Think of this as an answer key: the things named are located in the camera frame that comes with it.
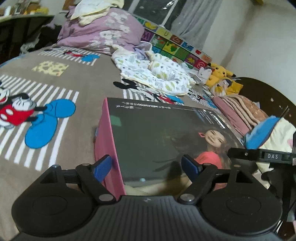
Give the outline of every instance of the purple blanket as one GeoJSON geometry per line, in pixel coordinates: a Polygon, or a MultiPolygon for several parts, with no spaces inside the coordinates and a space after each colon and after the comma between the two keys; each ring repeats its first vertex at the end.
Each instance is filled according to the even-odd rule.
{"type": "Polygon", "coordinates": [[[129,51],[134,51],[134,47],[140,44],[144,27],[128,12],[112,7],[106,16],[80,26],[78,19],[70,20],[75,7],[69,8],[67,21],[58,37],[58,45],[112,55],[113,44],[129,51]]]}

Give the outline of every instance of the floral blanket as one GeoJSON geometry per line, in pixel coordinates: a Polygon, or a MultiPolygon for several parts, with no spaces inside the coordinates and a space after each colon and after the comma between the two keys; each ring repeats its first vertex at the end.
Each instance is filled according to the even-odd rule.
{"type": "Polygon", "coordinates": [[[168,95],[185,95],[191,84],[196,84],[186,71],[176,62],[151,51],[152,45],[142,42],[137,48],[145,50],[149,60],[140,60],[136,53],[113,45],[117,49],[111,59],[121,70],[121,76],[149,86],[168,95]]]}
{"type": "Polygon", "coordinates": [[[78,19],[70,20],[75,7],[69,7],[67,21],[59,36],[58,45],[83,48],[111,55],[113,44],[134,51],[144,33],[144,27],[128,12],[112,7],[108,14],[86,26],[80,26],[78,19]]]}

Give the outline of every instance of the mickey mouse bed sheet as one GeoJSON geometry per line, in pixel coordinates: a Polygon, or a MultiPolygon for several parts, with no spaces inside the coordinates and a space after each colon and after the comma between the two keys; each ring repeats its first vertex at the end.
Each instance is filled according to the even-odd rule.
{"type": "Polygon", "coordinates": [[[5,240],[18,233],[13,202],[42,172],[53,164],[73,169],[95,162],[93,138],[105,97],[216,109],[193,90],[177,98],[121,79],[110,56],[70,47],[14,59],[0,68],[0,82],[0,237],[5,240]]]}

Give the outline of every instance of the curtain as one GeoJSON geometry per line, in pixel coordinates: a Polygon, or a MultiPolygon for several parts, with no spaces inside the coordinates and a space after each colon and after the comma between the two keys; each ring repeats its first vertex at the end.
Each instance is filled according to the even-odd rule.
{"type": "Polygon", "coordinates": [[[202,50],[222,0],[187,0],[171,32],[202,50]]]}

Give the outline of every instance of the ribbed black surface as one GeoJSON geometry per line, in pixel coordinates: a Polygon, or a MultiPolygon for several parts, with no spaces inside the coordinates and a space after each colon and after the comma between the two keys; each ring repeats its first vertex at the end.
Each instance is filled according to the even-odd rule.
{"type": "Polygon", "coordinates": [[[194,206],[173,197],[123,196],[115,205],[100,207],[83,228],[61,237],[38,238],[24,233],[13,241],[278,241],[273,233],[245,238],[224,234],[203,220],[194,206]]]}

